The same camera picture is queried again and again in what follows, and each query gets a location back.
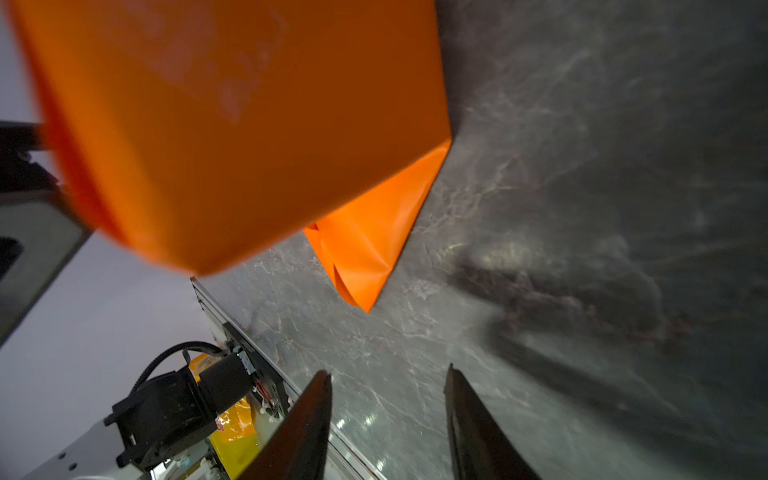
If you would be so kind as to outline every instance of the wire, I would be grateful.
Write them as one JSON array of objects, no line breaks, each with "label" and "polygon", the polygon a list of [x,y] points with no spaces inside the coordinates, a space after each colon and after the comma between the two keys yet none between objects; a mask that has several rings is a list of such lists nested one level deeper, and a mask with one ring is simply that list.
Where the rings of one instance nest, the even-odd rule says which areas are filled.
[{"label": "wire", "polygon": [[222,356],[224,353],[222,349],[215,346],[213,343],[208,342],[184,342],[179,343],[178,345],[174,345],[158,355],[157,358],[152,360],[152,363],[150,363],[139,376],[139,380],[136,380],[134,388],[131,389],[131,393],[139,390],[139,387],[147,381],[149,375],[152,374],[152,372],[157,368],[158,365],[161,364],[163,360],[180,350],[192,350],[193,352],[207,353],[208,355],[212,356]]}]

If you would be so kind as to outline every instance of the cable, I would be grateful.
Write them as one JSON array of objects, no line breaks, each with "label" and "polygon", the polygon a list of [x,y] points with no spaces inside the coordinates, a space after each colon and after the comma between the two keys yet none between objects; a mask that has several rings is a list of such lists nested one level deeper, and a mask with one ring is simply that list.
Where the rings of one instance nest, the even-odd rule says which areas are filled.
[{"label": "cable", "polygon": [[212,356],[221,356],[223,354],[222,349],[215,346],[213,343],[208,342],[184,342],[179,343],[178,345],[174,345],[158,355],[156,359],[152,360],[152,363],[150,363],[139,376],[139,380],[136,380],[134,388],[131,389],[131,393],[139,390],[139,387],[147,381],[149,375],[152,374],[152,372],[157,368],[158,365],[161,364],[163,360],[180,350],[192,350],[193,352],[207,353],[208,355]]}]

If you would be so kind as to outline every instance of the gray wall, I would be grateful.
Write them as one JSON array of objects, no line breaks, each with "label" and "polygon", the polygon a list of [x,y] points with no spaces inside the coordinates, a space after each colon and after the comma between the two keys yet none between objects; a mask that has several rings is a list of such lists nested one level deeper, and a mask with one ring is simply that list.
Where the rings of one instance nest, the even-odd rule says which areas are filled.
[{"label": "gray wall", "polygon": [[[0,119],[40,121],[5,17],[0,65]],[[194,339],[212,336],[189,280],[96,233],[0,348],[0,478],[16,480],[69,445],[158,353]],[[177,354],[157,372],[182,365]]]}]

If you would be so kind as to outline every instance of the black mechanical part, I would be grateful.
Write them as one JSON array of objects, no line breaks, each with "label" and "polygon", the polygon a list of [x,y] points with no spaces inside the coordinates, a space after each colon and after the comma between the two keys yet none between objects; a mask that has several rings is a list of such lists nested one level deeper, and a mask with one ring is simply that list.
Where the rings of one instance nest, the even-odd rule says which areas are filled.
[{"label": "black mechanical part", "polygon": [[333,388],[328,372],[315,374],[264,450],[240,474],[243,480],[323,478]]},{"label": "black mechanical part", "polygon": [[0,121],[0,344],[91,234],[32,163],[38,125]]},{"label": "black mechanical part", "polygon": [[216,430],[216,417],[253,389],[253,377],[230,354],[200,374],[185,366],[142,383],[112,406],[105,425],[117,423],[125,451],[118,466],[144,472],[191,447]]},{"label": "black mechanical part", "polygon": [[231,343],[230,348],[232,350],[240,348],[248,355],[248,359],[256,369],[255,375],[260,380],[261,387],[272,399],[276,399],[276,407],[280,415],[285,418],[291,406],[288,403],[288,394],[283,377],[253,348],[248,340],[240,335],[234,325],[227,322],[222,327],[230,340],[227,344]]},{"label": "black mechanical part", "polygon": [[445,412],[456,480],[541,480],[452,364],[445,381]]},{"label": "black mechanical part", "polygon": [[183,350],[192,350],[193,352],[202,352],[207,353],[211,356],[222,356],[224,354],[224,351],[220,349],[219,347],[215,346],[213,343],[208,342],[182,342],[178,343],[174,346],[172,346],[169,349],[166,349],[164,352],[162,352],[160,355],[156,356],[152,362],[147,366],[146,369],[139,375],[138,380],[136,380],[136,383],[134,384],[133,388],[131,389],[132,392],[136,392],[139,390],[139,387],[142,383],[146,382],[150,375],[152,375],[152,372],[157,368],[158,365],[160,365],[163,360],[168,358],[169,356],[173,355],[176,352],[181,352]]}]

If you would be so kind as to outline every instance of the marble countertop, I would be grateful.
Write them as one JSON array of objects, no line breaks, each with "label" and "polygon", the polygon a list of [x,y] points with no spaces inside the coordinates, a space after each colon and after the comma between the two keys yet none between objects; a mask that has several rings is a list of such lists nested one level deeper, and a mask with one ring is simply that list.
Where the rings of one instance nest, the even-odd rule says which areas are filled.
[{"label": "marble countertop", "polygon": [[202,279],[386,478],[466,374],[544,479],[768,475],[764,2],[438,2],[455,142],[373,311],[302,234]]}]

